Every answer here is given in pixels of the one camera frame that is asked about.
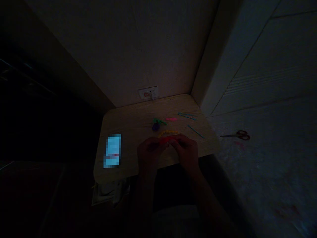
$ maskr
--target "white wall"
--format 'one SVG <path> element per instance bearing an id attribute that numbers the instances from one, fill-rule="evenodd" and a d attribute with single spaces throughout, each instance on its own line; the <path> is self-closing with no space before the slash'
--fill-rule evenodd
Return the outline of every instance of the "white wall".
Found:
<path id="1" fill-rule="evenodd" d="M 189 93 L 217 0 L 26 0 L 116 107 Z"/>

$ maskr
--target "yellow beaded strip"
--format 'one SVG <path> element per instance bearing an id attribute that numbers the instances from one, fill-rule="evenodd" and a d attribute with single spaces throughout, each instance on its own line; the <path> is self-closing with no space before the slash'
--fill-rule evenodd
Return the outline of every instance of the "yellow beaded strip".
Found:
<path id="1" fill-rule="evenodd" d="M 169 130 L 165 130 L 165 131 L 162 131 L 158 137 L 160 138 L 164 133 L 178 133 L 178 131 L 169 131 Z"/>

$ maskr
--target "fingers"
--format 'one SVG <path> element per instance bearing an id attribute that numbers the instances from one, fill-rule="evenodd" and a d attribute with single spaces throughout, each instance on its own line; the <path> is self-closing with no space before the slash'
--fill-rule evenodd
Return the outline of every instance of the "fingers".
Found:
<path id="1" fill-rule="evenodd" d="M 144 145 L 150 145 L 153 143 L 159 143 L 160 142 L 160 138 L 157 137 L 149 137 L 147 138 L 142 144 Z"/>
<path id="2" fill-rule="evenodd" d="M 187 136 L 183 134 L 173 135 L 171 137 L 174 137 L 176 140 L 180 140 L 182 144 L 186 146 L 191 146 L 195 144 L 196 141 L 189 139 Z"/>
<path id="3" fill-rule="evenodd" d="M 169 146 L 169 144 L 168 143 L 166 143 L 166 144 L 163 144 L 163 145 L 160 145 L 154 152 L 155 152 L 155 154 L 157 154 L 157 155 L 161 155 L 161 153 L 163 153 L 164 152 L 164 150 L 166 150 L 166 148 Z"/>
<path id="4" fill-rule="evenodd" d="M 183 148 L 179 145 L 179 143 L 176 140 L 170 140 L 169 143 L 174 147 L 178 154 L 180 154 L 183 151 Z"/>

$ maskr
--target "red scissors handle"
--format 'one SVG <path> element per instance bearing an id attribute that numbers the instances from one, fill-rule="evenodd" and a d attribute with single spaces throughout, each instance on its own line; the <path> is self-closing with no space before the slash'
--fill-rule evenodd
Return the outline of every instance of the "red scissors handle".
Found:
<path id="1" fill-rule="evenodd" d="M 239 135 L 238 137 L 241 140 L 249 140 L 250 139 L 250 136 L 248 135 L 248 133 L 246 131 L 243 131 L 243 130 L 237 131 L 237 135 Z"/>

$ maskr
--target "purple plastic piece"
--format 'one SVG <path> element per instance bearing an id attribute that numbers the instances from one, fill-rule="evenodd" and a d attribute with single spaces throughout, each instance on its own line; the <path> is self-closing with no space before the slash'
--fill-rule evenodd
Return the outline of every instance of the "purple plastic piece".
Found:
<path id="1" fill-rule="evenodd" d="M 158 131 L 159 128 L 160 128 L 159 122 L 154 123 L 153 126 L 152 126 L 152 130 L 153 131 Z"/>

